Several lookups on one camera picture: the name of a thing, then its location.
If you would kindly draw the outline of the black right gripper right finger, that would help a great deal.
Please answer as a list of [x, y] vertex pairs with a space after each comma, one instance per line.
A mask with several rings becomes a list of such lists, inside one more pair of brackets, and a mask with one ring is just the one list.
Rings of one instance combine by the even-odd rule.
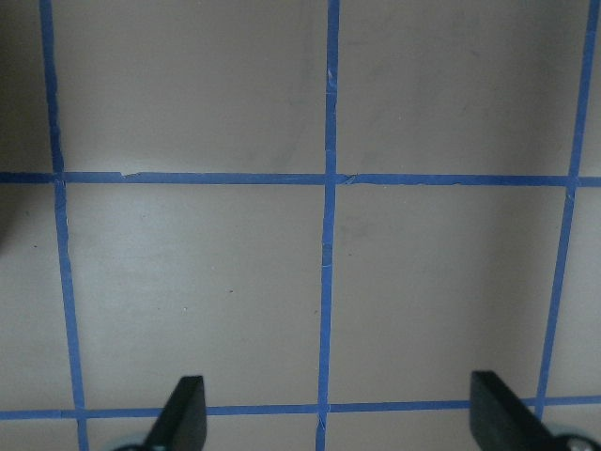
[[554, 436], [493, 371], [470, 375], [470, 432], [483, 451], [563, 450]]

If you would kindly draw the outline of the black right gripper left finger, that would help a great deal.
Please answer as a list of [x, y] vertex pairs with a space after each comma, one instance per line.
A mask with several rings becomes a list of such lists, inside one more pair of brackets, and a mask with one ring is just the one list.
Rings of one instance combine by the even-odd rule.
[[201, 451], [207, 435], [204, 379], [185, 376], [177, 383], [142, 447], [144, 450]]

